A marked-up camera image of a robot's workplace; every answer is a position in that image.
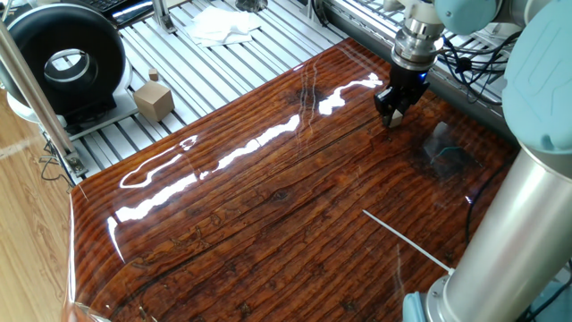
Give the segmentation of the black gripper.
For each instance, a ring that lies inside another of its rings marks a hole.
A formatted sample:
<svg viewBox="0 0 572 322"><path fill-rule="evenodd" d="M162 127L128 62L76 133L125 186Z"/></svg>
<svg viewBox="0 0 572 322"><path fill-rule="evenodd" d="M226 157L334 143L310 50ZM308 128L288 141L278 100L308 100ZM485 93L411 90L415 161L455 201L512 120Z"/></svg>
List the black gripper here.
<svg viewBox="0 0 572 322"><path fill-rule="evenodd" d="M408 109L423 96L430 85L426 80L427 74L427 70L411 71L398 65L392 66L390 86L374 95L375 108L387 128L398 125L396 109L405 115Z"/></svg>

